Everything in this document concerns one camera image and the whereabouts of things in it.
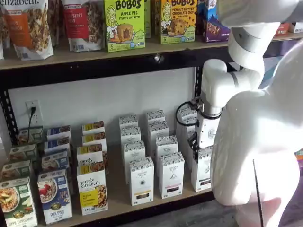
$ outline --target electrical outlet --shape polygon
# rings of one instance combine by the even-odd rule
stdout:
[[[42,119],[42,113],[41,113],[39,102],[35,100],[35,101],[25,102],[25,104],[27,105],[27,113],[29,118],[31,115],[31,108],[36,107],[36,111],[32,116],[32,121],[30,126],[43,126],[43,119]]]

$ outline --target power cord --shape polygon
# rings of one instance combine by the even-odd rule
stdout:
[[[31,107],[30,112],[31,113],[30,113],[29,122],[28,122],[28,129],[27,129],[27,143],[29,141],[29,128],[30,128],[30,124],[32,122],[33,115],[36,112],[36,107],[35,106]]]

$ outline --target white wall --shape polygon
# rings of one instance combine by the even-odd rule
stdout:
[[[187,68],[12,89],[9,95],[19,128],[28,125],[25,102],[39,100],[44,127],[71,124],[78,146],[82,124],[104,120],[109,144],[116,143],[119,116],[138,114],[144,127],[143,113],[152,109],[165,112],[173,131],[174,111],[192,98],[193,86],[194,68]]]

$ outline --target green box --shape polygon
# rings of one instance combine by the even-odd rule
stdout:
[[[108,52],[145,47],[144,0],[105,0]]]

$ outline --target black cable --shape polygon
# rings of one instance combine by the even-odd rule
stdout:
[[[189,126],[196,126],[196,125],[197,125],[197,122],[195,122],[195,123],[190,123],[190,124],[184,124],[184,123],[180,122],[179,119],[178,119],[178,111],[181,109],[182,106],[184,106],[184,105],[186,105],[186,104],[189,104],[190,106],[192,106],[192,104],[191,104],[190,101],[187,101],[187,102],[182,103],[182,104],[177,108],[177,110],[176,110],[176,113],[175,113],[176,120],[177,120],[177,122],[178,122],[180,125],[183,125],[183,126],[187,126],[187,127],[189,127]]]
[[[29,128],[30,128],[30,124],[32,122],[33,115],[36,112],[36,107],[31,107],[30,111],[31,111],[31,113],[30,113],[29,122],[28,122],[28,129],[27,129],[27,143],[29,141]]]

